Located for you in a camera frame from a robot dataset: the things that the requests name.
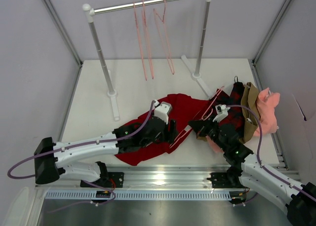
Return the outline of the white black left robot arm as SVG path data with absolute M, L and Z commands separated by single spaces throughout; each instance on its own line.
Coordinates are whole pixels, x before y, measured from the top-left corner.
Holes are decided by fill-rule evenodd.
M 135 153 L 152 144 L 171 144 L 178 132 L 176 121 L 167 123 L 151 116 L 146 124 L 133 123 L 114 129 L 103 136 L 77 142 L 41 140 L 34 152 L 35 182 L 43 185 L 59 179 L 80 180 L 96 184 L 108 179 L 106 165 L 100 161 L 87 164 L 83 159 L 99 155 Z

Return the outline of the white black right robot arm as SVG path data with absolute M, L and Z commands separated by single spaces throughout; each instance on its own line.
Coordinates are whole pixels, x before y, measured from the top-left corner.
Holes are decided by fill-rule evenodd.
M 220 149 L 231 167 L 237 170 L 238 181 L 282 210 L 293 226 L 316 224 L 316 186 L 303 184 L 282 174 L 259 160 L 242 144 L 231 124 L 220 126 L 210 120 L 189 121 L 197 136 L 209 137 Z

